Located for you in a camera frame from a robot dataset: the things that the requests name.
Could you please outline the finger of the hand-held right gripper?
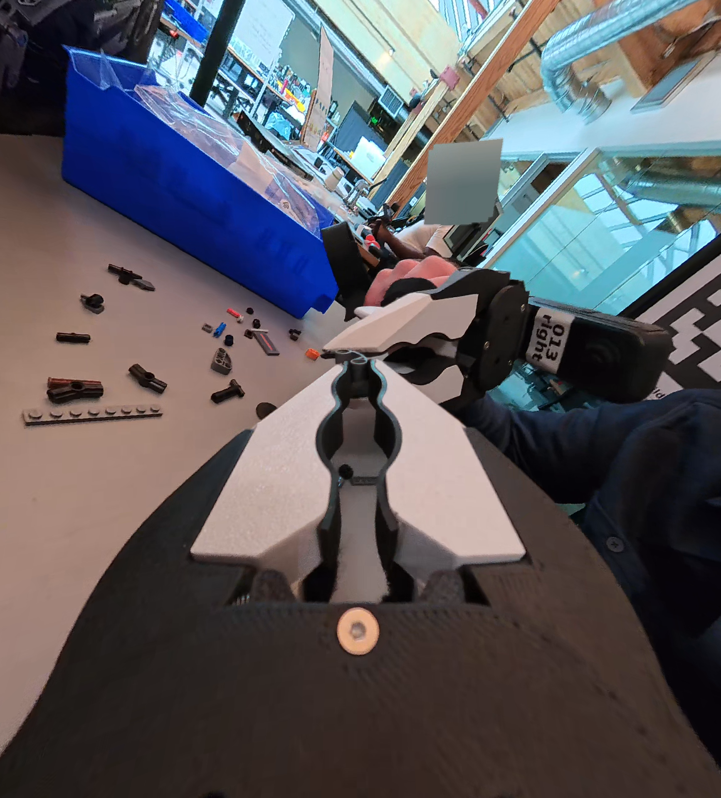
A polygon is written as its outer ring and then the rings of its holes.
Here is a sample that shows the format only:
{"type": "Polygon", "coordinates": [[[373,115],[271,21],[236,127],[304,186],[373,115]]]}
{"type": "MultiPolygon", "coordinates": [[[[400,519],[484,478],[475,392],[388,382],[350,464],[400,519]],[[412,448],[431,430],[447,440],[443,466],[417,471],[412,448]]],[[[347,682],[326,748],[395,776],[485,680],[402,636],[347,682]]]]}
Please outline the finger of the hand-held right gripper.
{"type": "Polygon", "coordinates": [[[472,324],[477,302],[478,294],[408,294],[346,327],[322,346],[322,352],[380,355],[397,345],[417,345],[428,337],[457,341],[472,324]]]}
{"type": "Polygon", "coordinates": [[[388,354],[388,367],[442,408],[463,409],[483,394],[472,380],[474,360],[458,346],[443,338],[397,345],[388,354]]]}

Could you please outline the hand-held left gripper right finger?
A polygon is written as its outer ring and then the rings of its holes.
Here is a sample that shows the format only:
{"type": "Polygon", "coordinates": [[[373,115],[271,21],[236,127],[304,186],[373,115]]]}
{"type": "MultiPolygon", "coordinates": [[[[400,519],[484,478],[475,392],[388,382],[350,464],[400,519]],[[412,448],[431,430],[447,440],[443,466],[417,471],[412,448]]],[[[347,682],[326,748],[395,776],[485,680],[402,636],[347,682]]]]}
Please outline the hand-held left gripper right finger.
{"type": "Polygon", "coordinates": [[[375,481],[375,541],[387,599],[408,602],[417,583],[466,566],[526,556],[465,426],[382,361],[368,366],[374,441],[385,455],[375,481]]]}

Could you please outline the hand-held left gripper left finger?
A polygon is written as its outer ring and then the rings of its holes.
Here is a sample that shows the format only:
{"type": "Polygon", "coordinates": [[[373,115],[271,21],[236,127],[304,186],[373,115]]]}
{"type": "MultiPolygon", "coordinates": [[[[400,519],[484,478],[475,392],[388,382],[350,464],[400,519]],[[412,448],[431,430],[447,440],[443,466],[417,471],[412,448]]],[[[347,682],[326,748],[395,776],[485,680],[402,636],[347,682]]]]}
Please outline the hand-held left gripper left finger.
{"type": "Polygon", "coordinates": [[[277,571],[327,602],[337,581],[346,365],[296,394],[250,430],[190,554],[198,562],[277,571]]]}

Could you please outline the grey liftarm with blue pins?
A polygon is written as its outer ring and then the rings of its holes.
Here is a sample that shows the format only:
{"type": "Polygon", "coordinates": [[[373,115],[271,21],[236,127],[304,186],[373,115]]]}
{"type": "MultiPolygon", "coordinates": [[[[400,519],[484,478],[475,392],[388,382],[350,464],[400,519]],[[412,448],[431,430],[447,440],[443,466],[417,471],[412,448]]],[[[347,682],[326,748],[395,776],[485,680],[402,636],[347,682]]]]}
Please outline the grey liftarm with blue pins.
{"type": "Polygon", "coordinates": [[[344,403],[355,399],[375,401],[382,384],[373,368],[373,359],[347,349],[336,350],[334,357],[336,364],[343,369],[335,383],[338,398],[344,403]]]}

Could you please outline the person's right forearm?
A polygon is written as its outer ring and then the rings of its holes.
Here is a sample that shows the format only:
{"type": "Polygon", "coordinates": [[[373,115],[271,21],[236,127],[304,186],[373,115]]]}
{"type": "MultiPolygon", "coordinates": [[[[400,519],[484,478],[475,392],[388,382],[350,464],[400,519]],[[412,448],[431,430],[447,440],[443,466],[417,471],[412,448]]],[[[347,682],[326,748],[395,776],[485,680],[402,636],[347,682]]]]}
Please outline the person's right forearm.
{"type": "Polygon", "coordinates": [[[635,405],[606,404],[565,414],[516,411],[490,397],[455,412],[558,504],[585,504],[605,483],[639,420],[635,405]]]}

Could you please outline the person's right hand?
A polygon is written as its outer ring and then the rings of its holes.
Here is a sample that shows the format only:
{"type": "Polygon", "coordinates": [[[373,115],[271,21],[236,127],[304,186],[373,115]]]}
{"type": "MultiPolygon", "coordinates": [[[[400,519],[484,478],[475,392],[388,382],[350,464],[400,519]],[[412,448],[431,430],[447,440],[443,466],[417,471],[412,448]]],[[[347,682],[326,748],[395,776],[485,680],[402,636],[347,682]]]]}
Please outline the person's right hand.
{"type": "Polygon", "coordinates": [[[431,291],[458,271],[452,261],[431,255],[420,261],[404,259],[380,270],[366,292],[362,306],[385,306],[406,294],[431,291]]]}

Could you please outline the long grey studded plate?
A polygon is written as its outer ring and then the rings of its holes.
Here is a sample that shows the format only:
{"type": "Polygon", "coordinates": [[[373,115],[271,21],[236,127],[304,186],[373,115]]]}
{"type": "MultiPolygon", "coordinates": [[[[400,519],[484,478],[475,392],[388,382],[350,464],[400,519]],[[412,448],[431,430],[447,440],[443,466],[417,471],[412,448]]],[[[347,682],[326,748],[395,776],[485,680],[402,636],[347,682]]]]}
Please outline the long grey studded plate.
{"type": "Polygon", "coordinates": [[[25,409],[21,412],[25,427],[131,421],[162,416],[163,408],[159,404],[72,406],[56,409],[25,409]]]}

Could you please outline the person's dark blue clothing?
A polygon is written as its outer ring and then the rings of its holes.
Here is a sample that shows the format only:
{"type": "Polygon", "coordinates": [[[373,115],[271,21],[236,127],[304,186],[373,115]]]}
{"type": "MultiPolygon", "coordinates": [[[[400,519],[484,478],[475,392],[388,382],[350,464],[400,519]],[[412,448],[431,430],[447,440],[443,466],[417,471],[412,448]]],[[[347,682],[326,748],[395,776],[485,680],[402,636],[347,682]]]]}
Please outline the person's dark blue clothing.
{"type": "Polygon", "coordinates": [[[575,419],[592,490],[585,530],[645,626],[721,768],[721,391],[600,406],[575,419]]]}

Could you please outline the cluttered workbench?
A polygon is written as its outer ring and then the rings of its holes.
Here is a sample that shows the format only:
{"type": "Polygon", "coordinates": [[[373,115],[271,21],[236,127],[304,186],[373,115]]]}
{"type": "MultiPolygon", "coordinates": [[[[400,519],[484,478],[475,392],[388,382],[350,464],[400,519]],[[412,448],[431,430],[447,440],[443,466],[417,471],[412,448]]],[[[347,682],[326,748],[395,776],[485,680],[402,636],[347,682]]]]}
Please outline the cluttered workbench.
{"type": "MultiPolygon", "coordinates": [[[[272,85],[262,87],[264,75],[250,69],[241,59],[228,51],[221,68],[217,72],[215,86],[211,94],[220,97],[226,105],[228,95],[234,89],[238,92],[232,114],[240,128],[244,128],[243,117],[247,116],[254,123],[270,132],[289,148],[298,144],[304,123],[304,116],[295,103],[289,101],[272,85]]],[[[353,160],[351,153],[357,153],[361,140],[375,144],[384,152],[387,143],[383,140],[380,123],[391,121],[377,101],[371,105],[372,112],[354,101],[345,112],[335,110],[326,123],[315,158],[325,164],[340,167],[346,174],[347,181],[354,185],[362,178],[370,184],[371,191],[379,191],[384,195],[393,189],[406,172],[406,163],[399,160],[384,180],[375,182],[373,167],[363,160],[353,160]]]]}

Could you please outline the black connector with grey slope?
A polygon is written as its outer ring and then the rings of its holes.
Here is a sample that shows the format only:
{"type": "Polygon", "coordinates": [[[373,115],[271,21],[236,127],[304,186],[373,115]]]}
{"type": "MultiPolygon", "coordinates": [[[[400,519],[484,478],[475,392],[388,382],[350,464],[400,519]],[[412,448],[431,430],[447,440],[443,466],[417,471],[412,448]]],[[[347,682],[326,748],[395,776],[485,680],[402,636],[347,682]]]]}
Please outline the black connector with grey slope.
{"type": "Polygon", "coordinates": [[[109,273],[116,275],[120,284],[136,286],[142,291],[156,291],[156,287],[152,282],[146,280],[141,274],[137,274],[132,270],[116,266],[115,264],[108,264],[106,269],[109,273]]]}

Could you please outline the clear plastic bag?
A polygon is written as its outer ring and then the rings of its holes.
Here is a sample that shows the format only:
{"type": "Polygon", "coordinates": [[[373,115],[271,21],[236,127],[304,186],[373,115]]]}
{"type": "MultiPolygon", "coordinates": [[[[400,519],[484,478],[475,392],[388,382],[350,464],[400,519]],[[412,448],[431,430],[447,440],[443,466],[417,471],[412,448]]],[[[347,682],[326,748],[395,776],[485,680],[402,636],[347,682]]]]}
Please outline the clear plastic bag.
{"type": "Polygon", "coordinates": [[[196,109],[187,96],[159,85],[147,65],[97,53],[99,87],[120,89],[144,110],[225,168],[256,194],[263,196],[296,222],[317,234],[335,217],[309,190],[309,182],[225,120],[196,109]]]}

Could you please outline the wooden beam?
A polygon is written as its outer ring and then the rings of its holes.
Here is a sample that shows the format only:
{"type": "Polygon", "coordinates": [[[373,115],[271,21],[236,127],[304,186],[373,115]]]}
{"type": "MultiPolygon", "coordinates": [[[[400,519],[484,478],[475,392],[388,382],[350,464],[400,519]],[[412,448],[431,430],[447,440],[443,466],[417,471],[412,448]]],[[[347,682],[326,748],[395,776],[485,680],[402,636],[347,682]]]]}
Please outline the wooden beam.
{"type": "Polygon", "coordinates": [[[555,10],[558,1],[529,1],[515,18],[471,83],[452,106],[434,135],[413,161],[412,166],[388,196],[389,203],[403,207],[427,176],[428,155],[436,145],[455,142],[467,123],[484,103],[506,70],[521,55],[538,28],[555,10]]]}

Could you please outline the blue plastic bin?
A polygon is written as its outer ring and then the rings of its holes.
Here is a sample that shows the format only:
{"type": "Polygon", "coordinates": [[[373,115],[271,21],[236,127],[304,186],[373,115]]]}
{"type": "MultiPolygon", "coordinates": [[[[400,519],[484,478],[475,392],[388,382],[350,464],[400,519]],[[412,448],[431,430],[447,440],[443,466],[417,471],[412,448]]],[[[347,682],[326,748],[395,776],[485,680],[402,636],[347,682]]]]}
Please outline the blue plastic bin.
{"type": "Polygon", "coordinates": [[[337,293],[313,234],[121,89],[101,89],[97,53],[66,48],[67,183],[296,318],[337,293]]]}

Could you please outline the white board panel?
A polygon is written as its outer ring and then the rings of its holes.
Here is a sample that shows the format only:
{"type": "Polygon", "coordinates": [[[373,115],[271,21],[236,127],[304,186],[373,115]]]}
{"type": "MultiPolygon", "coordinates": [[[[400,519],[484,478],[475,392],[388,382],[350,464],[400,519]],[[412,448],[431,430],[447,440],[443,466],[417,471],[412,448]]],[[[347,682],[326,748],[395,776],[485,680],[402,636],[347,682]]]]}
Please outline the white board panel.
{"type": "Polygon", "coordinates": [[[294,12],[281,1],[245,1],[232,39],[246,45],[266,65],[277,57],[294,12]]]}

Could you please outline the silver air duct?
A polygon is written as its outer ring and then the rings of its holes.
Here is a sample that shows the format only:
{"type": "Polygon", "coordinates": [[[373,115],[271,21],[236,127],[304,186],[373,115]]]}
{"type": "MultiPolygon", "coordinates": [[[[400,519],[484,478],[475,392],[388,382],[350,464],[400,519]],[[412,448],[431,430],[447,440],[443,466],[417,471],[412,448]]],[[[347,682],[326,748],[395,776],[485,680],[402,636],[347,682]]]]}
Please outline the silver air duct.
{"type": "Polygon", "coordinates": [[[668,32],[663,21],[681,14],[692,1],[615,1],[555,33],[543,47],[543,88],[562,113],[574,112],[589,125],[612,101],[593,79],[575,70],[582,59],[626,41],[625,58],[643,88],[653,88],[696,47],[694,30],[668,32]]]}
{"type": "Polygon", "coordinates": [[[721,214],[721,174],[655,164],[628,170],[617,180],[617,185],[639,199],[705,208],[721,214]]]}

